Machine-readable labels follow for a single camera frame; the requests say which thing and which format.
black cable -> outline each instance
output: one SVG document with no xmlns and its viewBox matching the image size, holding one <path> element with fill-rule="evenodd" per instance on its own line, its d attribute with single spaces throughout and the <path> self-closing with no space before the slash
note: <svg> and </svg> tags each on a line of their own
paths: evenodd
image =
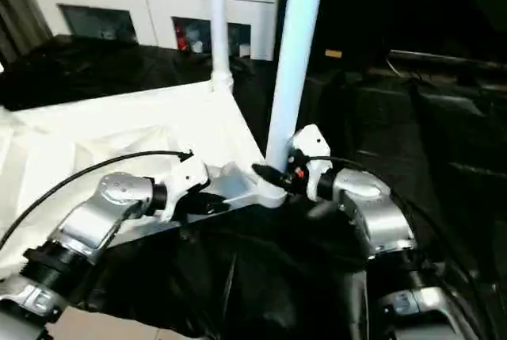
<svg viewBox="0 0 507 340">
<path fill-rule="evenodd" d="M 164 151 L 164 150 L 157 150 L 157 151 L 143 151 L 143 152 L 136 152 L 133 154 L 126 154 L 117 156 L 115 158 L 111 158 L 108 160 L 105 160 L 104 162 L 100 162 L 98 164 L 95 164 L 93 166 L 90 166 L 88 168 L 85 168 L 84 170 L 80 170 L 79 172 L 71 175 L 67 179 L 61 181 L 57 185 L 55 185 L 53 188 L 48 190 L 44 195 L 39 197 L 37 200 L 35 200 L 28 208 L 25 209 L 25 211 L 20 214 L 19 217 L 16 218 L 16 220 L 10 225 L 9 229 L 4 233 L 2 236 L 2 239 L 0 239 L 0 251 L 2 251 L 3 247 L 5 246 L 6 242 L 9 240 L 10 236 L 14 233 L 14 231 L 21 225 L 21 223 L 29 216 L 29 214 L 37 208 L 39 205 L 44 203 L 49 197 L 54 195 L 56 192 L 58 192 L 61 188 L 63 188 L 65 185 L 73 182 L 74 180 L 80 178 L 83 175 L 89 174 L 91 172 L 94 172 L 95 170 L 98 170 L 102 167 L 108 166 L 113 163 L 121 162 L 122 160 L 126 159 L 132 159 L 132 158 L 140 158 L 142 156 L 148 156 L 148 155 L 171 155 L 171 156 L 178 156 L 181 161 L 184 161 L 192 156 L 192 154 L 187 154 L 180 151 Z"/>
<path fill-rule="evenodd" d="M 375 176 L 379 180 L 383 181 L 383 179 L 377 175 L 375 172 L 368 169 L 366 166 L 362 165 L 359 162 L 354 162 L 353 160 L 346 159 L 346 158 L 338 158 L 336 156 L 311 156 L 307 157 L 308 161 L 311 160 L 329 160 L 331 162 L 339 162 L 342 163 L 344 166 L 351 166 L 352 168 L 355 168 L 360 171 L 368 172 L 369 174 Z M 482 300 L 480 296 L 480 292 L 478 290 L 478 287 L 475 283 L 474 278 L 471 276 L 471 274 L 468 272 L 467 268 L 464 266 L 464 264 L 459 260 L 459 257 L 455 253 L 451 243 L 447 240 L 442 230 L 438 227 L 435 220 L 428 214 L 423 208 L 421 208 L 419 205 L 414 203 L 412 200 L 407 199 L 405 197 L 402 197 L 399 193 L 397 193 L 394 189 L 391 188 L 391 194 L 394 196 L 395 199 L 398 199 L 402 204 L 405 206 L 410 207 L 412 211 L 415 211 L 433 230 L 437 238 L 444 244 L 444 246 L 447 248 L 447 251 L 452 259 L 452 261 L 456 264 L 456 266 L 459 269 L 459 273 L 462 274 L 462 277 L 464 277 L 465 281 L 470 286 L 473 295 L 475 303 L 478 306 L 478 309 L 481 311 L 481 315 L 483 318 L 488 322 L 486 326 L 486 330 L 489 332 L 488 338 L 496 338 L 494 335 L 493 330 L 493 320 L 491 319 L 489 315 L 489 311 L 487 309 L 486 304 Z"/>
</svg>

white pole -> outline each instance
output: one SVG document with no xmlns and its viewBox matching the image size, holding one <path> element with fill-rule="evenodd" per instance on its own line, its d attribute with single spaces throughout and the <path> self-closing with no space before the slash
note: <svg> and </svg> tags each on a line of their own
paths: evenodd
<svg viewBox="0 0 507 340">
<path fill-rule="evenodd" d="M 294 135 L 320 0 L 288 0 L 266 161 L 284 171 Z"/>
<path fill-rule="evenodd" d="M 226 0 L 212 0 L 212 54 L 213 88 L 232 91 L 233 79 L 229 68 Z"/>
</svg>

floor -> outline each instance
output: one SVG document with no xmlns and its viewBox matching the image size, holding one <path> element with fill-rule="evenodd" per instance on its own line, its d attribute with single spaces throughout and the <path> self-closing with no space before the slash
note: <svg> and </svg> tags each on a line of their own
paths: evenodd
<svg viewBox="0 0 507 340">
<path fill-rule="evenodd" d="M 102 314 L 90 314 L 68 308 L 57 322 L 48 328 L 55 340 L 185 340 L 171 330 L 145 326 Z"/>
</svg>

red object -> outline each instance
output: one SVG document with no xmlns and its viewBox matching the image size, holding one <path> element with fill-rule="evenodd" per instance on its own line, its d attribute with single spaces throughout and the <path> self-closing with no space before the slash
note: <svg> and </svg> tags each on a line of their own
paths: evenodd
<svg viewBox="0 0 507 340">
<path fill-rule="evenodd" d="M 174 32 L 176 33 L 177 49 L 181 51 L 188 51 L 189 46 L 187 45 L 183 29 L 179 25 L 174 25 Z"/>
</svg>

cabinet door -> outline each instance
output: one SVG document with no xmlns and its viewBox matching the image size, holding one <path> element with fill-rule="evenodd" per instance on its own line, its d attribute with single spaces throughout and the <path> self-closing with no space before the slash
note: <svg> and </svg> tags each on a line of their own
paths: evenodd
<svg viewBox="0 0 507 340">
<path fill-rule="evenodd" d="M 189 20 L 209 21 L 211 19 L 211 0 L 148 0 L 151 19 L 158 45 L 164 48 L 178 48 L 179 25 L 187 25 Z M 248 31 L 250 35 L 250 55 L 252 59 L 273 59 L 276 31 L 276 5 L 274 3 L 227 0 L 227 22 L 231 32 Z"/>
<path fill-rule="evenodd" d="M 146 0 L 37 0 L 53 35 L 157 45 Z"/>
</svg>

